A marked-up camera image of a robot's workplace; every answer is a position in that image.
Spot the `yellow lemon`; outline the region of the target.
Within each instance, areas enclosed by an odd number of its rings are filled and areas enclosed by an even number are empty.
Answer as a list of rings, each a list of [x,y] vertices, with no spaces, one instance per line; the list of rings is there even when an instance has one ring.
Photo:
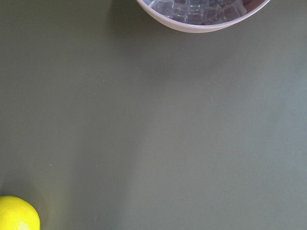
[[[40,218],[36,209],[15,196],[0,197],[1,230],[39,230]]]

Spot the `pink bowl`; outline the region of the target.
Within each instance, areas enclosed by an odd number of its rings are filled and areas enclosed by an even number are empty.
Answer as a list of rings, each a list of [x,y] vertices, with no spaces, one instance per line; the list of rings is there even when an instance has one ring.
[[[136,1],[151,17],[153,17],[155,20],[157,20],[159,23],[185,33],[194,33],[194,34],[200,34],[200,33],[208,33],[208,32],[214,32],[221,29],[225,29],[229,26],[232,26],[234,24],[237,24],[248,17],[254,15],[256,12],[261,10],[263,7],[265,7],[270,0],[252,0],[250,3],[246,5],[247,13],[237,19],[234,19],[229,22],[220,23],[220,24],[213,24],[213,25],[193,25],[193,24],[187,24],[182,22],[177,22],[175,20],[169,19],[166,16],[161,15],[160,13],[156,12],[154,9],[150,8],[143,0],[137,0]]]

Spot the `clear ice cubes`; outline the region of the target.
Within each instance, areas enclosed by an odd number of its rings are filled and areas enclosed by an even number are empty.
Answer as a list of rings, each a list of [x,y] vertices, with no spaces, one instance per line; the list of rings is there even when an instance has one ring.
[[[169,19],[193,25],[232,21],[247,13],[251,0],[145,0],[150,8]]]

